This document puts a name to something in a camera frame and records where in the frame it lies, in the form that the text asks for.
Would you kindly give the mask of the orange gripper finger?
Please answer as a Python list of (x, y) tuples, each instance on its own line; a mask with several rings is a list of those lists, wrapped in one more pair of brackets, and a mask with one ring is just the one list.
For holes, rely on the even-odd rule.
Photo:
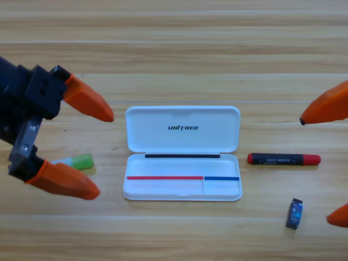
[(9, 175), (51, 194), (94, 200), (100, 195), (97, 185), (82, 172), (63, 163), (52, 164), (36, 155), (38, 148), (20, 154), (12, 151)]
[(348, 228), (348, 204), (345, 204), (326, 217), (330, 225)]
[(301, 125), (332, 122), (347, 118), (347, 81), (314, 100), (300, 117)]

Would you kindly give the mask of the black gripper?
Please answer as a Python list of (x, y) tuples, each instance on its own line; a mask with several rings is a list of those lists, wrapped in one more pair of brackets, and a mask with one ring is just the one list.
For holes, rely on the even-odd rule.
[(42, 160), (34, 141), (42, 119), (55, 118), (61, 101), (98, 120), (114, 120), (104, 98), (63, 67), (28, 70), (1, 58), (1, 140), (13, 145), (11, 161)]

